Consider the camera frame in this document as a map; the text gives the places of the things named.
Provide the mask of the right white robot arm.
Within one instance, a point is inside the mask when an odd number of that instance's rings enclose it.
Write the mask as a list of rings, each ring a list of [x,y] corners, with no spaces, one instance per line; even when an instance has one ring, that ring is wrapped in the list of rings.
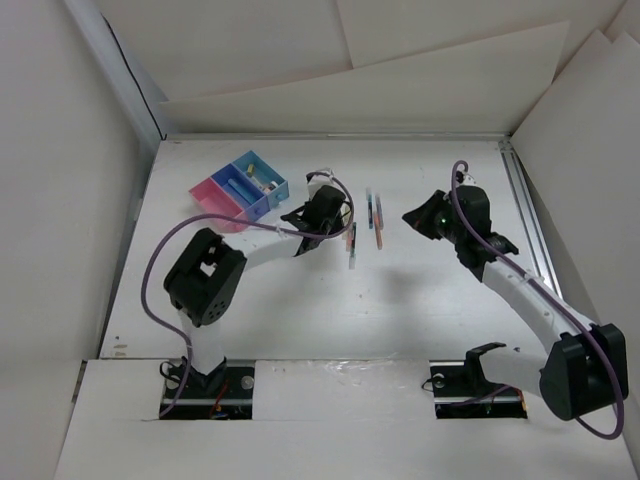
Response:
[[[572,310],[515,262],[519,250],[493,231],[483,189],[438,190],[402,219],[430,240],[449,241],[459,262],[512,308],[544,348],[542,357],[501,342],[468,350],[462,369],[468,390],[484,395],[503,386],[528,391],[564,421],[610,405],[624,411],[629,394],[624,334]]]

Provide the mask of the white boxed eraser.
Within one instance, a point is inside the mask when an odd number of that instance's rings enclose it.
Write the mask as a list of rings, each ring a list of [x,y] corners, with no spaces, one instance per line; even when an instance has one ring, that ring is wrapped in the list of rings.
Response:
[[[265,190],[265,185],[255,176],[249,175],[249,179],[261,190]]]

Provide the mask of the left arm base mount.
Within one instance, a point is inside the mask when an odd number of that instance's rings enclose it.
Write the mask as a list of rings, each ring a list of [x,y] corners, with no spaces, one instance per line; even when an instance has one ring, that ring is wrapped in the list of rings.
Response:
[[[255,363],[225,359],[210,375],[192,368],[183,390],[178,392],[186,358],[164,361],[159,373],[164,380],[159,405],[161,420],[251,420],[255,386]]]

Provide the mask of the pink highlighter pen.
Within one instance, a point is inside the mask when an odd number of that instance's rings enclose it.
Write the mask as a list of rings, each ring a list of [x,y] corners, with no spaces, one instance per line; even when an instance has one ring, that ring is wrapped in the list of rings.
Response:
[[[351,245],[352,245],[352,227],[349,227],[347,229],[347,232],[345,233],[345,248],[347,252],[351,251]]]

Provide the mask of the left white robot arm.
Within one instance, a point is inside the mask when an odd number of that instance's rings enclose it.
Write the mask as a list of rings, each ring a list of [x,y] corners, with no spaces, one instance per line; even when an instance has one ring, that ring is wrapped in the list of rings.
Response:
[[[163,281],[179,312],[188,340],[188,384],[201,396],[222,387],[226,357],[219,322],[231,306],[242,275],[266,263],[300,257],[344,233],[352,199],[342,188],[323,184],[309,190],[304,204],[281,217],[280,225],[245,221],[245,230],[222,235],[198,230]]]

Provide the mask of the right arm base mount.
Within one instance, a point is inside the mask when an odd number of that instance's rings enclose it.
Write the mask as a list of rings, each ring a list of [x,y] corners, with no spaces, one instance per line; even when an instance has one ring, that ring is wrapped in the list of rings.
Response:
[[[483,355],[506,345],[487,343],[467,351],[463,360],[429,362],[429,375],[421,389],[433,395],[437,419],[527,419],[521,390],[486,379]]]

